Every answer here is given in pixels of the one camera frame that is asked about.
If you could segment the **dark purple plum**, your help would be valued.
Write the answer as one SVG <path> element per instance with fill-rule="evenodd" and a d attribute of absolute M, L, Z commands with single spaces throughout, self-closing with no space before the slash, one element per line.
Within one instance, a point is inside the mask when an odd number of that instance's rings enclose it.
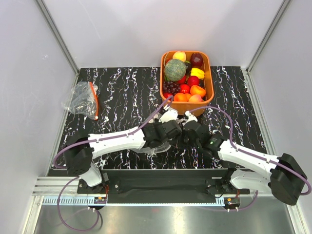
<path fill-rule="evenodd" d="M 192 69 L 191 63 L 188 62 L 188 61 L 185 61 L 184 64 L 185 64 L 185 66 L 186 66 L 186 73 L 190 73 L 190 72 L 191 72 L 191 69 Z"/>

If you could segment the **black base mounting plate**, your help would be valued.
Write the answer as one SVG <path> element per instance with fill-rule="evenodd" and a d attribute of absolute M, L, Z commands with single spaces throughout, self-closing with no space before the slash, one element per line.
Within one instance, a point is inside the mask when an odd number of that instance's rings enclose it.
<path fill-rule="evenodd" d="M 109 204 L 207 205 L 220 195 L 235 195 L 234 169 L 102 170 L 101 184 L 78 183 L 78 193 L 107 194 Z"/>

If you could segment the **yellow bell pepper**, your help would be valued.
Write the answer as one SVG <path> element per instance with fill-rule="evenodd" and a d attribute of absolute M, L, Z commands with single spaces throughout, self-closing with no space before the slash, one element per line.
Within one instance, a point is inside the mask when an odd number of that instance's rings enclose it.
<path fill-rule="evenodd" d="M 199 68 L 192 68 L 191 69 L 191 76 L 196 76 L 199 79 L 204 79 L 205 78 L 205 72 Z"/>

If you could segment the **red tomato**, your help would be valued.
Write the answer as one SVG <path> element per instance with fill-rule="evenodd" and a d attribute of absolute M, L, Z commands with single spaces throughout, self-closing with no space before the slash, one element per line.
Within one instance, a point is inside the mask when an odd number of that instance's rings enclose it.
<path fill-rule="evenodd" d="M 181 93 L 189 94 L 190 93 L 190 86 L 188 84 L 180 84 L 179 90 Z"/>

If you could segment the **pink orange peach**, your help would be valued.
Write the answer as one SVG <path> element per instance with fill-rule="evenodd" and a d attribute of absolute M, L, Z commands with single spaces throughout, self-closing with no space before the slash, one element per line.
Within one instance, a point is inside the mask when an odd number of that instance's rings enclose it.
<path fill-rule="evenodd" d="M 188 102 L 191 102 L 191 103 L 198 103 L 198 102 L 202 102 L 203 99 L 200 95 L 192 95 L 190 96 Z"/>

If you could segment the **green netted melon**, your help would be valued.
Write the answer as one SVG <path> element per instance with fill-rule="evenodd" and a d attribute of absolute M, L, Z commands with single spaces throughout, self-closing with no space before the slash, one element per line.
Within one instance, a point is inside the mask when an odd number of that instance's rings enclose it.
<path fill-rule="evenodd" d="M 176 82 L 181 80 L 186 74 L 186 65 L 178 59 L 169 60 L 164 68 L 164 75 L 170 81 Z"/>

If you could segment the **purple grape bunch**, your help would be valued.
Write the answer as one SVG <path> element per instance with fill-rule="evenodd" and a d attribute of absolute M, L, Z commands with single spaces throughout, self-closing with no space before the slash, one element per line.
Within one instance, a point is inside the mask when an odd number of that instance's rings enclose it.
<path fill-rule="evenodd" d="M 180 85 L 173 81 L 165 81 L 162 84 L 162 91 L 163 93 L 169 93 L 169 94 L 177 94 L 180 92 Z"/>

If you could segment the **yellow red peach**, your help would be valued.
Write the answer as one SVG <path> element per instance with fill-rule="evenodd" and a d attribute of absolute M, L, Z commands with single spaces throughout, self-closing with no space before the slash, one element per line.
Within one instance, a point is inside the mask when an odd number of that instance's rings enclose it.
<path fill-rule="evenodd" d="M 182 62 L 186 61 L 186 53 L 184 51 L 176 51 L 173 56 L 172 59 L 178 59 Z"/>

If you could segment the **red pomegranate fruit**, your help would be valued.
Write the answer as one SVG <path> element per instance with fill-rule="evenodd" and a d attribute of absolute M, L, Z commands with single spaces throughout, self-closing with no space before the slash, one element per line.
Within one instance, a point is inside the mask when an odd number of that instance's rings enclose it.
<path fill-rule="evenodd" d="M 187 80 L 187 84 L 192 87 L 193 85 L 199 85 L 200 79 L 197 76 L 190 76 Z"/>

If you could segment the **crumpled orange zip bag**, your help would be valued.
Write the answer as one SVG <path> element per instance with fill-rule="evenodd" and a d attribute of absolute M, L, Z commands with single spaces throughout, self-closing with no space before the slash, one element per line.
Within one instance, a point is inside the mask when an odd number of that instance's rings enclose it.
<path fill-rule="evenodd" d="M 98 86 L 92 82 L 80 81 L 61 103 L 62 108 L 73 115 L 82 114 L 92 120 L 98 120 Z"/>

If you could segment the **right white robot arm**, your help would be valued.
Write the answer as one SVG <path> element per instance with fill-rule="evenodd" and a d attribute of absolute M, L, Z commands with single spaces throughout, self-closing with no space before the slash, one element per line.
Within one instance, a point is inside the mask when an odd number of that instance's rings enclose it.
<path fill-rule="evenodd" d="M 237 189 L 270 191 L 275 198 L 287 205 L 296 205 L 307 181 L 307 176 L 295 158 L 262 154 L 237 145 L 221 135 L 212 135 L 208 128 L 192 120 L 183 126 L 182 140 L 205 156 L 238 164 L 246 169 L 232 169 L 221 181 L 226 193 Z"/>

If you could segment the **polka dot zip bag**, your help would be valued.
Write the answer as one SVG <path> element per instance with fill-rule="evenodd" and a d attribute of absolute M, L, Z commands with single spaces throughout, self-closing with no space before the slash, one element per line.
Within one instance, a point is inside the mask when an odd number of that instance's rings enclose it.
<path fill-rule="evenodd" d="M 145 154 L 150 154 L 150 155 L 154 155 L 154 154 L 157 154 L 157 153 L 162 153 L 162 152 L 165 152 L 167 151 L 170 147 L 171 147 L 171 144 L 174 143 L 179 137 L 175 138 L 175 139 L 172 139 L 166 143 L 163 143 L 160 147 L 157 147 L 157 148 L 141 148 L 139 149 L 138 153 L 145 153 Z"/>

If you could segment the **orange bell pepper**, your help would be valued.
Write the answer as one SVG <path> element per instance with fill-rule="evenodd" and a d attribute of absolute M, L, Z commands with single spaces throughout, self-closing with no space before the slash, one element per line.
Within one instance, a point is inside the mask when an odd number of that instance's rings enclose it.
<path fill-rule="evenodd" d="M 198 85 L 192 85 L 190 88 L 190 94 L 193 95 L 200 95 L 202 98 L 206 95 L 206 90 Z"/>

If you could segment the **dark red apple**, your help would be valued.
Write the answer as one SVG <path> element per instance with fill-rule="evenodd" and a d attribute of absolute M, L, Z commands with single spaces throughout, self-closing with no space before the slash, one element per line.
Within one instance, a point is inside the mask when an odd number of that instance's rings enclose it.
<path fill-rule="evenodd" d="M 192 67 L 200 68 L 203 65 L 203 57 L 200 53 L 192 53 L 190 58 Z"/>

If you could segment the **orange tangerine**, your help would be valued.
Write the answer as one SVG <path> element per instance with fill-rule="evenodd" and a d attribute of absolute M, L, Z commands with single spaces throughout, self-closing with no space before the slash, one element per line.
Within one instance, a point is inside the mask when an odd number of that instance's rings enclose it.
<path fill-rule="evenodd" d="M 188 102 L 192 95 L 189 93 L 177 93 L 174 95 L 174 101 L 177 102 Z"/>

